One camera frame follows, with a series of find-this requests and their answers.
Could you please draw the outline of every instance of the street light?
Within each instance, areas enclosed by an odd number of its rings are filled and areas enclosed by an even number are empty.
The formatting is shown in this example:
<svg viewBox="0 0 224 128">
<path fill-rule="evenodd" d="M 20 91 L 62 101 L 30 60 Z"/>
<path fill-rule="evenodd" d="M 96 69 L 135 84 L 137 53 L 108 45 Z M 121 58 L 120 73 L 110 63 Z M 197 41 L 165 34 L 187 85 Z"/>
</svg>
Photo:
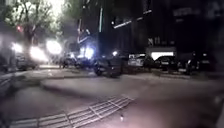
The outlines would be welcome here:
<svg viewBox="0 0 224 128">
<path fill-rule="evenodd" d="M 54 40 L 47 41 L 47 50 L 53 55 L 59 55 L 62 52 L 61 45 Z"/>
<path fill-rule="evenodd" d="M 20 44 L 13 43 L 12 50 L 15 51 L 16 53 L 22 53 L 23 47 Z"/>
</svg>

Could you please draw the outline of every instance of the parked car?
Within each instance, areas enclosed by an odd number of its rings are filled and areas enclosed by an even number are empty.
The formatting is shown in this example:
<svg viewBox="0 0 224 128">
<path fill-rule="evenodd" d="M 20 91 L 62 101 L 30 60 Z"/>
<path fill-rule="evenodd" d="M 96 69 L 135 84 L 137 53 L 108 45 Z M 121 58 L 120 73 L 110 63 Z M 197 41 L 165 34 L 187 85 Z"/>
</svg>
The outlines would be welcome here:
<svg viewBox="0 0 224 128">
<path fill-rule="evenodd" d="M 135 67 L 143 67 L 144 60 L 145 60 L 145 56 L 130 58 L 129 61 L 128 61 L 128 65 L 129 66 L 135 66 Z"/>
<path fill-rule="evenodd" d="M 8 65 L 4 57 L 0 55 L 0 72 L 8 72 Z"/>
<path fill-rule="evenodd" d="M 191 73 L 192 71 L 212 71 L 214 70 L 214 63 L 214 59 L 207 53 L 194 54 L 190 59 L 179 61 L 178 70 L 186 73 Z"/>
<path fill-rule="evenodd" d="M 118 77 L 122 71 L 122 61 L 119 58 L 106 59 L 100 58 L 95 60 L 94 72 L 96 75 L 101 76 L 106 73 L 110 77 Z"/>
<path fill-rule="evenodd" d="M 155 61 L 154 61 L 153 58 L 150 57 L 150 56 L 147 56 L 147 57 L 144 59 L 144 61 L 143 61 L 143 67 L 144 67 L 144 68 L 149 68 L 149 69 L 151 69 L 151 68 L 154 67 L 154 65 L 155 65 Z"/>
<path fill-rule="evenodd" d="M 17 60 L 16 66 L 20 71 L 26 71 L 29 68 L 31 69 L 37 68 L 38 64 L 31 59 L 24 59 L 24 60 L 20 59 Z"/>
<path fill-rule="evenodd" d="M 177 70 L 177 61 L 175 56 L 161 56 L 155 60 L 155 67 L 162 70 Z"/>
</svg>

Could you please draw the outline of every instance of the car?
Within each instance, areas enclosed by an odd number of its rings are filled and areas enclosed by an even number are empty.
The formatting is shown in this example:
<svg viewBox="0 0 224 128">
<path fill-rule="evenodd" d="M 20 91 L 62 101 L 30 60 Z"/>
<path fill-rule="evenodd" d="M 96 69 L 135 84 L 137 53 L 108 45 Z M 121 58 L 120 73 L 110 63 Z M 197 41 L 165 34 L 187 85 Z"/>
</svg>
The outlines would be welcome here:
<svg viewBox="0 0 224 128">
<path fill-rule="evenodd" d="M 153 60 L 152 57 L 147 56 L 144 60 L 143 60 L 143 67 L 144 68 L 148 68 L 151 69 L 153 68 L 155 65 L 155 61 Z"/>
<path fill-rule="evenodd" d="M 155 67 L 162 70 L 176 70 L 177 61 L 175 56 L 161 56 L 155 60 Z"/>
<path fill-rule="evenodd" d="M 193 71 L 213 71 L 214 63 L 214 59 L 207 53 L 193 54 L 190 59 L 178 62 L 178 70 L 188 74 Z"/>
<path fill-rule="evenodd" d="M 145 55 L 144 56 L 131 56 L 128 61 L 129 66 L 134 66 L 134 67 L 143 67 L 144 66 L 144 60 L 145 60 Z"/>
<path fill-rule="evenodd" d="M 95 60 L 94 72 L 97 76 L 102 76 L 106 73 L 110 77 L 118 77 L 122 73 L 122 61 L 121 59 L 106 59 L 101 58 Z"/>
</svg>

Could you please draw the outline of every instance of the street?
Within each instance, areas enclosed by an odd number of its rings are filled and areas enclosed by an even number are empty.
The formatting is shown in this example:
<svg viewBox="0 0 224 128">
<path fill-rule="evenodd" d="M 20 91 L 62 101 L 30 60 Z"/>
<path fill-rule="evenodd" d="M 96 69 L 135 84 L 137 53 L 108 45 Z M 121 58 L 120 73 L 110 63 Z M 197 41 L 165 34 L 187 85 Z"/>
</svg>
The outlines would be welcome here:
<svg viewBox="0 0 224 128">
<path fill-rule="evenodd" d="M 119 110 L 104 116 L 100 112 L 97 114 L 100 108 L 96 109 L 94 113 L 100 121 L 74 123 L 73 126 L 195 128 L 204 123 L 215 125 L 222 109 L 217 96 L 224 87 L 221 82 L 212 80 L 171 79 L 147 74 L 111 79 L 76 69 L 28 71 L 17 77 L 13 91 L 1 100 L 0 106 L 2 116 L 10 121 L 41 119 L 61 113 L 69 116 L 73 111 L 94 110 L 94 104 L 107 101 Z M 118 101 L 122 98 L 129 99 L 129 105 L 120 107 Z"/>
</svg>

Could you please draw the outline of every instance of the bright light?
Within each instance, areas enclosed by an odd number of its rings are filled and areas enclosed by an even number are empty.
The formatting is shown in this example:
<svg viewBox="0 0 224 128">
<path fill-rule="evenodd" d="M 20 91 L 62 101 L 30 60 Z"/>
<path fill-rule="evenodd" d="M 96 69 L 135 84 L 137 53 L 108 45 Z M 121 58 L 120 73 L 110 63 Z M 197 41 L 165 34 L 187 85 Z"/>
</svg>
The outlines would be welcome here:
<svg viewBox="0 0 224 128">
<path fill-rule="evenodd" d="M 78 58 L 84 58 L 84 56 L 83 56 L 83 55 L 78 55 L 77 57 L 78 57 Z"/>
<path fill-rule="evenodd" d="M 62 7 L 65 1 L 64 0 L 48 0 L 48 2 L 52 5 L 52 12 L 55 18 L 57 18 L 62 12 Z"/>
<path fill-rule="evenodd" d="M 112 54 L 113 54 L 113 56 L 117 56 L 118 52 L 114 51 Z"/>
<path fill-rule="evenodd" d="M 12 44 L 12 50 L 14 50 L 16 53 L 22 53 L 23 47 L 20 44 Z"/>
<path fill-rule="evenodd" d="M 151 57 L 153 60 L 158 59 L 161 56 L 174 56 L 174 52 L 152 52 Z"/>
<path fill-rule="evenodd" d="M 40 48 L 38 47 L 31 47 L 30 48 L 30 56 L 37 61 L 43 61 L 43 62 L 47 62 L 48 58 L 45 55 L 44 51 L 42 51 Z"/>
<path fill-rule="evenodd" d="M 62 47 L 57 41 L 47 41 L 47 50 L 54 55 L 58 55 L 62 52 Z"/>
<path fill-rule="evenodd" d="M 86 48 L 85 57 L 91 59 L 93 57 L 94 50 L 92 48 Z"/>
<path fill-rule="evenodd" d="M 94 55 L 94 49 L 92 48 L 81 48 L 80 49 L 80 55 L 78 56 L 78 58 L 87 58 L 87 59 L 91 59 Z"/>
<path fill-rule="evenodd" d="M 75 58 L 74 53 L 70 53 L 70 58 Z"/>
</svg>

